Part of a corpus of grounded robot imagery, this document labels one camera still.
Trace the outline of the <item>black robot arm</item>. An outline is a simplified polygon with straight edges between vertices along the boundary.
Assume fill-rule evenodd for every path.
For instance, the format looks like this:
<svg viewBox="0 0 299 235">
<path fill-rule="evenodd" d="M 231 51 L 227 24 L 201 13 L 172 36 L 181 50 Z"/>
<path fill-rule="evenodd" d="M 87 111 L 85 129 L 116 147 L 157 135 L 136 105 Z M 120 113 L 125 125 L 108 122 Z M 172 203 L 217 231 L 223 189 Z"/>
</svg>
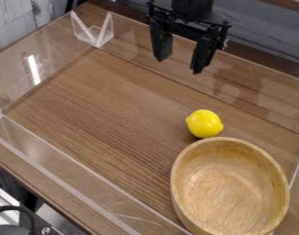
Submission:
<svg viewBox="0 0 299 235">
<path fill-rule="evenodd" d="M 196 42 L 189 69 L 199 74 L 224 50 L 232 24 L 213 12 L 215 0 L 148 0 L 148 15 L 153 56 L 163 62 L 172 55 L 172 36 Z"/>
</svg>

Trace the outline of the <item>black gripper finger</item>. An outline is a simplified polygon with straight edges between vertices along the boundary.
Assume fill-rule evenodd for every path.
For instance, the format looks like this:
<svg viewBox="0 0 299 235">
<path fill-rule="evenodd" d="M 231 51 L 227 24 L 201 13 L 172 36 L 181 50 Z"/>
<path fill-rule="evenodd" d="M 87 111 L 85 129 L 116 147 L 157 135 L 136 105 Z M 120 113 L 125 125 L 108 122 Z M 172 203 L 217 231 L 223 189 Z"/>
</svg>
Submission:
<svg viewBox="0 0 299 235">
<path fill-rule="evenodd" d="M 149 32 L 153 55 L 159 62 L 172 54 L 172 34 L 167 26 L 156 19 L 149 19 Z"/>
<path fill-rule="evenodd" d="M 193 74 L 199 74 L 204 67 L 211 63 L 216 52 L 216 40 L 203 36 L 196 43 L 189 69 Z"/>
</svg>

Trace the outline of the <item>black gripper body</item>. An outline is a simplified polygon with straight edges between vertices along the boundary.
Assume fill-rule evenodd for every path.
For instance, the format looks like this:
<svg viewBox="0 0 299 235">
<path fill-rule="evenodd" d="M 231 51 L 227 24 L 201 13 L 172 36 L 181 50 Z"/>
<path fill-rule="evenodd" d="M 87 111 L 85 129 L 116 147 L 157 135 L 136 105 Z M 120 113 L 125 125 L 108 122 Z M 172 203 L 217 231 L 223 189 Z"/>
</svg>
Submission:
<svg viewBox="0 0 299 235">
<path fill-rule="evenodd" d="M 232 24 L 213 10 L 215 0 L 148 0 L 147 22 L 153 18 L 169 32 L 187 39 L 197 40 L 211 34 L 225 41 Z"/>
</svg>

